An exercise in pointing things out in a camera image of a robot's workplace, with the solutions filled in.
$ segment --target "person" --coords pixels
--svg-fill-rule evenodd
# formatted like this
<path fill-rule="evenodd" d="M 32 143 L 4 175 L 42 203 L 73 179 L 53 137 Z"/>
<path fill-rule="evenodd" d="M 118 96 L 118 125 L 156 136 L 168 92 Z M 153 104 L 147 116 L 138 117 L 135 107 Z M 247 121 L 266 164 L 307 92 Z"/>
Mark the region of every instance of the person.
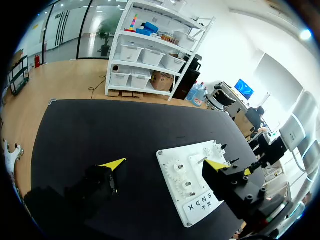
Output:
<path fill-rule="evenodd" d="M 251 134 L 251 138 L 253 139 L 256 134 L 262 132 L 266 132 L 267 129 L 265 127 L 261 127 L 261 117 L 265 114 L 265 110 L 262 106 L 259 106 L 257 109 L 250 107 L 245 116 L 254 126 L 254 132 Z"/>

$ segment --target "black tabletop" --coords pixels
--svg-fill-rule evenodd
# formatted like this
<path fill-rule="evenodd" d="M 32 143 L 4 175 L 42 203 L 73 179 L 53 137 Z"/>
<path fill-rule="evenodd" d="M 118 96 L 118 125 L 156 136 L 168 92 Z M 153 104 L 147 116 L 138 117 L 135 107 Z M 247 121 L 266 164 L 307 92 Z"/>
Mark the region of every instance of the black tabletop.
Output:
<path fill-rule="evenodd" d="M 58 100 L 45 112 L 34 144 L 31 186 L 51 186 L 63 195 L 91 165 L 127 158 L 126 181 L 118 194 L 85 222 L 120 239 L 229 239 L 241 226 L 223 203 L 185 228 L 160 169 L 156 152 L 217 140 L 225 159 L 256 160 L 224 112 L 192 107 L 108 100 Z M 261 170 L 250 176 L 262 186 Z"/>

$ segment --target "white storage box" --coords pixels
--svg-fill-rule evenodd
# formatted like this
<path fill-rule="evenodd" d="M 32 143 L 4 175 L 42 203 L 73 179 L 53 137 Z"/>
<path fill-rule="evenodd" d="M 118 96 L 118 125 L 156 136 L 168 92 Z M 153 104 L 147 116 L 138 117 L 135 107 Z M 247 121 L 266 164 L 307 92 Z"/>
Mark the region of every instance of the white storage box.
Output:
<path fill-rule="evenodd" d="M 164 0 L 162 6 L 179 13 L 186 4 L 185 0 Z"/>
<path fill-rule="evenodd" d="M 192 36 L 182 32 L 182 31 L 174 31 L 173 37 L 177 39 L 178 46 L 191 51 L 191 49 L 194 47 L 197 40 L 193 38 Z"/>
<path fill-rule="evenodd" d="M 135 44 L 134 42 L 129 41 L 126 43 L 121 43 L 120 60 L 136 63 L 142 49 L 144 49 L 143 46 Z"/>
<path fill-rule="evenodd" d="M 174 56 L 171 56 L 170 54 L 166 54 L 162 58 L 161 62 L 166 69 L 177 72 L 177 73 L 180 71 L 182 66 L 186 63 L 185 60 L 178 59 Z"/>
<path fill-rule="evenodd" d="M 126 86 L 129 76 L 131 75 L 131 68 L 128 66 L 120 66 L 117 72 L 111 72 L 110 85 L 112 86 Z"/>
<path fill-rule="evenodd" d="M 166 55 L 161 50 L 147 46 L 142 50 L 142 62 L 144 64 L 158 66 L 161 59 Z"/>
<path fill-rule="evenodd" d="M 145 89 L 149 80 L 151 79 L 151 73 L 147 69 L 132 68 L 131 75 L 132 88 Z"/>

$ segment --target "screw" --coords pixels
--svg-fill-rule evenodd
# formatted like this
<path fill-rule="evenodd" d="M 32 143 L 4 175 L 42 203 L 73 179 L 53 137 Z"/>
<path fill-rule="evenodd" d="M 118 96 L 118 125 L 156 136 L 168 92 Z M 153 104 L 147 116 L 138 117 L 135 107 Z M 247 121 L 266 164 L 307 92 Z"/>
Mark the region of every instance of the screw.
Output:
<path fill-rule="evenodd" d="M 251 203 L 253 199 L 254 199 L 254 196 L 252 196 L 251 194 L 248 194 L 248 195 L 245 197 L 244 200 L 245 200 L 247 203 Z"/>
<path fill-rule="evenodd" d="M 258 193 L 258 197 L 263 197 L 263 196 L 265 196 L 266 191 L 267 191 L 267 190 L 266 190 L 265 187 L 260 188 L 260 191 L 259 191 L 259 193 Z"/>

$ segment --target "computer monitor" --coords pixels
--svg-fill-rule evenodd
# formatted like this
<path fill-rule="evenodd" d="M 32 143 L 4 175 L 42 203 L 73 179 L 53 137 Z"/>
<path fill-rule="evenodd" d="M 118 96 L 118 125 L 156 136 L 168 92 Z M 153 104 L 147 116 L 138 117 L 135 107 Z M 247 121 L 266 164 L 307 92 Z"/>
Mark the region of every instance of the computer monitor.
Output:
<path fill-rule="evenodd" d="M 240 79 L 236 85 L 234 86 L 235 89 L 237 89 L 244 97 L 245 99 L 249 100 L 252 96 L 252 94 L 255 93 L 255 91 L 252 90 L 251 87 L 249 87 L 242 79 Z"/>

